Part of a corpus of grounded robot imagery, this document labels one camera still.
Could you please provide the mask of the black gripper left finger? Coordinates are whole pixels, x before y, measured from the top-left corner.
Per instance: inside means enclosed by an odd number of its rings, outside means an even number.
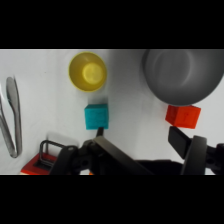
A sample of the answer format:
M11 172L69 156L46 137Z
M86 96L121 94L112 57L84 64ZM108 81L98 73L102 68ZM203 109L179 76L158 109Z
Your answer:
M79 175L89 170L93 175L152 175L152 172L133 160L104 136L104 128L81 148L65 146L61 149L50 175Z

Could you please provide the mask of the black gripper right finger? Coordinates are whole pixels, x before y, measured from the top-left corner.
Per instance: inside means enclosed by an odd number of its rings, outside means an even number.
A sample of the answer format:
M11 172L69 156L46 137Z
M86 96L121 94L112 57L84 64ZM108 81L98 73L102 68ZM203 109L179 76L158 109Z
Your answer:
M168 142L184 160L182 175L204 175L206 168L216 175L224 175L224 143L208 146L206 138L189 138L175 126L169 128Z

